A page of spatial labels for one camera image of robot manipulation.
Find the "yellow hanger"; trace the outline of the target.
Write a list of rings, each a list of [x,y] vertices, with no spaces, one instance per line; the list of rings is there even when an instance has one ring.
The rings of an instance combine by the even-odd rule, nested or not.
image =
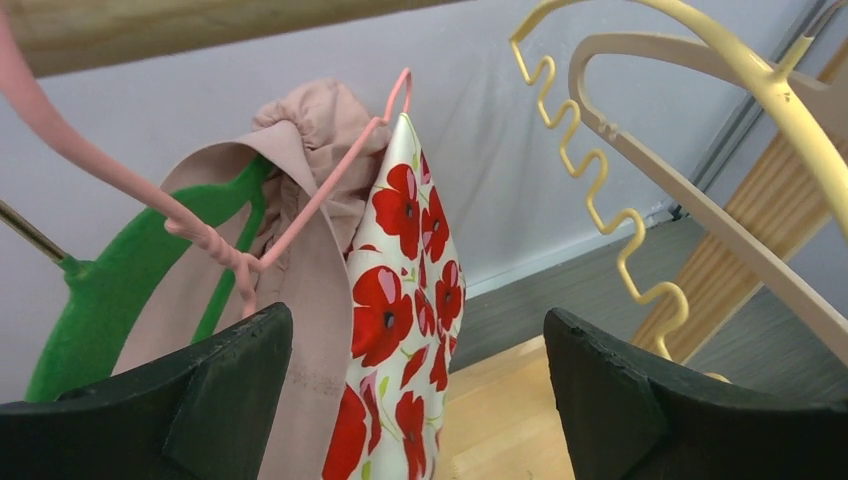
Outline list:
[[[736,35],[699,10],[681,1],[655,1],[654,10],[675,19],[691,32],[690,38],[641,33],[595,35],[583,41],[571,58],[568,71],[570,98],[555,114],[546,108],[546,99],[556,79],[556,63],[543,57],[530,69],[520,52],[521,42],[550,13],[560,8],[557,1],[538,5],[512,34],[510,46],[518,68],[528,85],[540,88],[538,112],[549,128],[569,120],[560,141],[566,150],[580,125],[594,129],[604,141],[683,204],[709,232],[746,266],[754,281],[766,285],[807,327],[840,359],[847,356],[847,321],[827,300],[795,273],[780,257],[754,236],[724,209],[710,200],[677,170],[645,147],[631,134],[621,131],[589,101],[584,88],[588,62],[601,54],[623,54],[653,58],[735,84],[753,95],[772,117],[784,138],[794,148],[808,174],[823,196],[828,212],[840,226],[847,223],[847,166],[838,148],[811,113],[811,99],[825,93],[821,83],[808,84],[794,74],[795,66],[814,40],[814,33],[799,36],[779,63],[771,64],[744,44]],[[632,299],[641,305],[667,297],[674,310],[670,317],[644,322],[636,335],[636,345],[663,359],[684,364],[718,329],[719,325],[752,296],[751,286],[726,285],[715,267],[704,281],[718,293],[718,311],[695,315],[683,289],[669,281],[648,290],[640,290],[628,269],[632,254],[642,246],[646,228],[642,216],[632,208],[604,221],[595,206],[598,191],[608,176],[609,162],[600,149],[591,150],[579,163],[567,163],[574,178],[581,177],[590,165],[597,164],[598,174],[586,195],[587,211],[597,230],[604,235],[614,232],[623,222],[631,221],[634,233],[617,257],[617,268]]]

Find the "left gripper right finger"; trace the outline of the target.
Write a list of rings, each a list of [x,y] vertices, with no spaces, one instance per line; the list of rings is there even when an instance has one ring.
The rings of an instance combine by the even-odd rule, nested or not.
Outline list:
[[[728,384],[547,312],[551,384],[579,479],[843,479],[845,401]]]

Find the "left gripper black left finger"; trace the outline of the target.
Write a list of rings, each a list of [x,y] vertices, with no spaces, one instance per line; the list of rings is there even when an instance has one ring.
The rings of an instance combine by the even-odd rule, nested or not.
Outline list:
[[[52,402],[1,408],[5,479],[254,479],[291,355],[274,303],[216,335]]]

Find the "red floral garment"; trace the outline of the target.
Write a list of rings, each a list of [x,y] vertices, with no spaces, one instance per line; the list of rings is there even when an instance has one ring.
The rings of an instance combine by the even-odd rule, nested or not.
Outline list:
[[[466,283],[407,115],[398,119],[346,264],[352,358],[322,475],[430,479]]]

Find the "pink hanger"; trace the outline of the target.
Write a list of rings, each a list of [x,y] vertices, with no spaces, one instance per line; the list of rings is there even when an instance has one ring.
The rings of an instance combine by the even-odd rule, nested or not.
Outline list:
[[[243,300],[245,317],[257,310],[257,294],[251,274],[260,273],[271,266],[293,242],[330,195],[374,130],[389,123],[401,90],[405,91],[402,111],[406,112],[412,93],[412,73],[408,68],[401,72],[393,87],[384,115],[370,120],[290,227],[262,257],[257,258],[235,249],[182,203],[90,143],[67,123],[36,82],[14,39],[6,14],[1,14],[1,92],[19,118],[66,160],[165,215],[165,229],[170,234],[192,241],[217,263],[232,270]]]

